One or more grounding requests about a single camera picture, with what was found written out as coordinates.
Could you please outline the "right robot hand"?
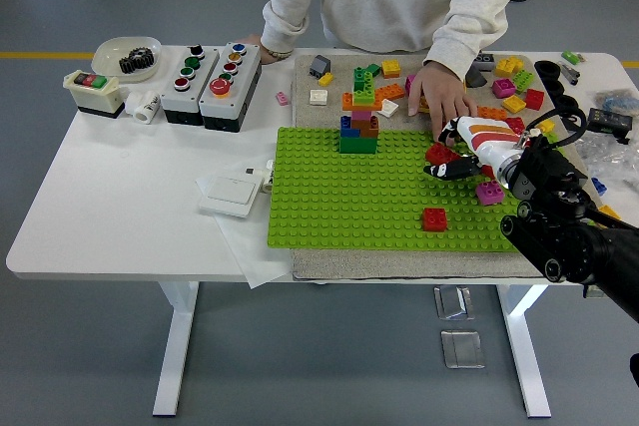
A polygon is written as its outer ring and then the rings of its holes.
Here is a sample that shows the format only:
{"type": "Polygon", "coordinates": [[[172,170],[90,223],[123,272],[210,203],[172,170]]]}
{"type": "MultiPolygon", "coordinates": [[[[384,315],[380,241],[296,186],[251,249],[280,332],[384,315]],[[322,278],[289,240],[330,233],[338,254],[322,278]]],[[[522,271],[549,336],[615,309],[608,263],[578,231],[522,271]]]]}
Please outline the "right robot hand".
{"type": "Polygon", "coordinates": [[[462,138],[470,147],[472,155],[444,163],[440,166],[425,167],[423,170],[432,177],[444,181],[456,181],[479,175],[481,168],[492,169],[495,179],[508,186],[508,177],[514,172],[523,153],[520,137],[504,121],[475,117],[458,117],[450,120],[438,140],[447,142],[455,137],[462,138]]]}

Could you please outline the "person's right hand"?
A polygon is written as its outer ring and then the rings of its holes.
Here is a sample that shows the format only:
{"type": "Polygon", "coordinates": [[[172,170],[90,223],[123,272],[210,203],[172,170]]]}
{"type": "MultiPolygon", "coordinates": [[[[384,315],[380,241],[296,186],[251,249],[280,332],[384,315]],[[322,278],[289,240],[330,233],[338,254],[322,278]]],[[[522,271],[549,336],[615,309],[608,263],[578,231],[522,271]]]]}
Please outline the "person's right hand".
{"type": "Polygon", "coordinates": [[[289,58],[292,55],[292,51],[288,52],[277,52],[266,48],[261,40],[259,35],[253,34],[247,36],[246,38],[241,40],[241,43],[254,44],[259,47],[260,55],[261,55],[261,63],[263,65],[272,64],[275,62],[283,61],[289,58]]]}

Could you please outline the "person's left hand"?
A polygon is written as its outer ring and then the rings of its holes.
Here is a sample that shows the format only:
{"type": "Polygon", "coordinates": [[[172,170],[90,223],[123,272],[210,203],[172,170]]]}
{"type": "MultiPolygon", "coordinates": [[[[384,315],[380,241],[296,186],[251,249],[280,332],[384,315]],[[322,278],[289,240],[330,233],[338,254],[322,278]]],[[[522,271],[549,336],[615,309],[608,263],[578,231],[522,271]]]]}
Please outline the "person's left hand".
{"type": "Polygon", "coordinates": [[[429,108],[435,140],[448,121],[463,116],[477,116],[477,104],[465,92],[462,81],[437,62],[427,61],[415,74],[408,94],[410,116],[418,113],[421,97],[424,97],[429,108]]]}

